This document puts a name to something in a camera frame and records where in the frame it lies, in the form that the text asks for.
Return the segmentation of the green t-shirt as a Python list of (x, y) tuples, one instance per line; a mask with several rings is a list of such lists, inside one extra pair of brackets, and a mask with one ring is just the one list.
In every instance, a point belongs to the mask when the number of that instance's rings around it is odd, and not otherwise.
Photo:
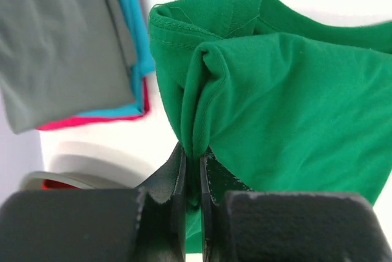
[(149, 14), (168, 120), (190, 159), (186, 250), (202, 251), (198, 160), (259, 191), (358, 193), (391, 173), (391, 23), (335, 27), (280, 0), (177, 0)]

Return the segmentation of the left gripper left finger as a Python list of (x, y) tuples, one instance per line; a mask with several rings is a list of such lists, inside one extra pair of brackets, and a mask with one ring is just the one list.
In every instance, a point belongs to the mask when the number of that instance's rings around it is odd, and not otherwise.
[(19, 189), (1, 206), (1, 260), (184, 261), (186, 163), (177, 144), (126, 189)]

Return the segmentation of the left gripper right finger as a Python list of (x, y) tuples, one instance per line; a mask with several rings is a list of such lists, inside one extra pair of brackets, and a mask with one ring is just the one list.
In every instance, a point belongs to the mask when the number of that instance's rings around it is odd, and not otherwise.
[(390, 261), (362, 196), (256, 192), (208, 151), (200, 158), (205, 261)]

